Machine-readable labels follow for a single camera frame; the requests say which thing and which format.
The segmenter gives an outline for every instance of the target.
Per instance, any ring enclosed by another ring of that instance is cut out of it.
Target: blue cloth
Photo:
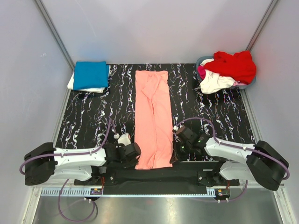
[[[108,87],[109,66],[106,62],[76,62],[74,90]]]

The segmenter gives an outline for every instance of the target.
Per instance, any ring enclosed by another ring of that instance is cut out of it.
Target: pink trousers
[[[136,71],[136,169],[171,167],[172,120],[167,71]]]

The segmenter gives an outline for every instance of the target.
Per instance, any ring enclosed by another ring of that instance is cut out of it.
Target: gray basket
[[[199,79],[200,82],[202,82],[201,78],[200,78],[200,75],[198,73],[198,67],[200,66],[200,64],[206,60],[206,59],[212,59],[213,56],[205,56],[205,57],[200,57],[197,62],[196,62],[196,73],[197,73],[197,78]],[[247,88],[248,86],[251,86],[253,83],[256,82],[256,77],[254,77],[254,79],[252,80],[252,82],[249,84],[249,85],[234,85],[234,86],[231,86],[229,89],[245,89]]]

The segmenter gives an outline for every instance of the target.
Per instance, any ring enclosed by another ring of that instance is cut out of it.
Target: pink cloth
[[[235,85],[246,85],[246,84],[241,83],[241,82],[235,82],[235,83],[233,84],[233,86],[235,86]]]
[[[167,71],[136,71],[136,169],[172,167],[172,118]]]
[[[201,80],[204,80],[205,77],[206,77],[206,70],[204,69],[204,67],[199,66],[198,67],[198,73],[199,73],[199,76],[200,76]]]

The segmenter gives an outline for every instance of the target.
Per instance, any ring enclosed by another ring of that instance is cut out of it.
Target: black and white patterned surface
[[[128,132],[134,140],[136,70],[168,71],[173,124],[190,117],[204,117],[213,122],[217,137],[240,143],[254,142],[240,92],[222,90],[202,94],[195,64],[113,64],[109,87],[103,94],[71,91],[56,147],[98,146],[104,139],[109,117],[115,121],[119,134]],[[193,120],[185,125],[194,132],[212,133],[205,122]],[[114,142],[112,133],[108,141]],[[190,155],[190,160],[210,159]]]

